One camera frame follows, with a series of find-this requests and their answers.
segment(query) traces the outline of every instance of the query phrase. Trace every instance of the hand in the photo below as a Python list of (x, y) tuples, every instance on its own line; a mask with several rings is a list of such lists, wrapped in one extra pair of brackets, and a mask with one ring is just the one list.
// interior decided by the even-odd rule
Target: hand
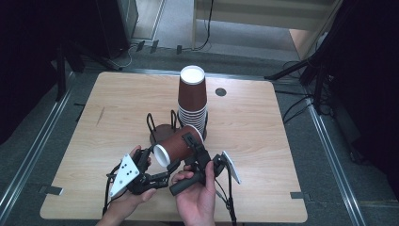
[[(130, 156), (136, 152), (136, 150), (141, 149), (141, 146), (136, 146), (131, 152)], [(103, 215), (103, 218), (97, 223), (100, 225), (120, 225), (127, 217), (129, 217), (136, 208), (144, 202), (147, 202), (153, 194), (155, 194), (156, 189), (152, 188), (145, 191), (141, 195), (134, 195), (130, 191), (125, 192), (121, 197), (113, 200), (108, 207), (108, 210)]]
[[(172, 178), (172, 183), (191, 178), (194, 172), (189, 171), (190, 167), (185, 166)], [(195, 183), (176, 196), (176, 205), (179, 215), (186, 226), (215, 225), (215, 173), (214, 162), (210, 161), (205, 168), (206, 183)]]

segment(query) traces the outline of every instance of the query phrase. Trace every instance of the gray floor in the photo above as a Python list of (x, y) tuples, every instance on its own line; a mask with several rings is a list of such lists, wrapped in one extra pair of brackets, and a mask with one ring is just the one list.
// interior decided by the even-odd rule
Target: gray floor
[[(240, 74), (246, 79), (263, 80), (263, 75), (272, 75), (287, 67), (286, 62), (297, 60), (295, 48), (290, 40), (286, 29), (262, 28), (270, 30), (268, 35), (264, 35), (263, 40), (256, 31), (252, 30), (261, 27), (250, 27), (238, 25), (236, 31), (239, 34), (251, 34), (240, 37), (223, 37), (228, 32), (217, 32), (220, 29), (227, 29), (233, 24), (211, 23), (211, 43), (212, 47), (202, 52), (183, 52), (176, 55), (175, 45), (182, 44), (189, 46), (188, 39), (182, 34), (183, 27), (189, 29), (191, 21), (184, 25), (177, 25), (177, 22), (185, 21), (168, 19), (172, 13), (170, 4), (175, 4), (175, 0), (166, 1), (162, 13), (161, 23), (159, 24), (155, 39), (159, 39), (159, 46), (155, 53), (150, 53), (150, 46), (144, 47), (140, 52), (136, 52), (135, 47), (129, 54), (125, 53), (120, 58), (114, 59), (119, 64), (128, 64), (130, 57), (132, 62), (125, 67), (125, 72), (134, 70), (162, 70), (179, 71), (182, 67), (189, 64), (197, 64), (208, 73)], [(188, 12), (182, 11), (182, 17)], [(38, 193), (40, 186), (52, 183), (58, 165), (68, 146), (73, 130), (76, 126), (76, 119), (82, 110), (78, 104), (84, 104), (90, 94), (91, 88), (99, 72), (105, 71), (100, 64), (85, 58), (86, 69), (84, 73), (76, 74), (76, 81), (72, 88), (72, 93), (67, 105), (54, 128), (54, 132), (49, 136), (39, 161), (28, 178), (19, 199), (16, 201), (6, 225), (94, 225), (95, 220), (48, 220), (40, 217), (39, 211), (45, 196)], [(301, 92), (303, 88), (298, 84), (295, 77), (286, 76), (275, 83), (276, 90), (289, 90)], [(37, 107), (26, 117), (13, 136), (0, 146), (0, 191), (3, 193), (10, 180), (24, 160), (24, 156), (32, 145), (41, 126), (54, 105), (56, 97), (56, 87), (42, 98)], [(300, 96), (277, 93), (281, 115), (299, 100)], [(305, 103), (296, 106), (291, 114), (300, 110)], [(397, 225), (399, 222), (399, 205), (388, 186), (385, 175), (373, 166), (360, 166), (354, 164), (349, 156), (348, 146), (343, 140), (340, 129), (336, 121), (328, 116), (323, 117), (329, 137), (332, 140), (336, 154), (344, 169), (345, 175), (351, 185), (358, 200), (360, 210), (365, 217), (367, 225)], [(285, 129), (291, 147), (295, 168), (301, 189), (310, 195), (306, 201), (309, 218), (303, 225), (352, 225), (352, 221), (347, 213), (343, 195), (337, 186), (337, 182), (327, 161), (326, 151), (322, 145), (319, 135), (311, 119), (311, 114), (307, 110), (303, 114), (285, 124)], [(246, 224), (246, 225), (291, 225), (291, 224)]]

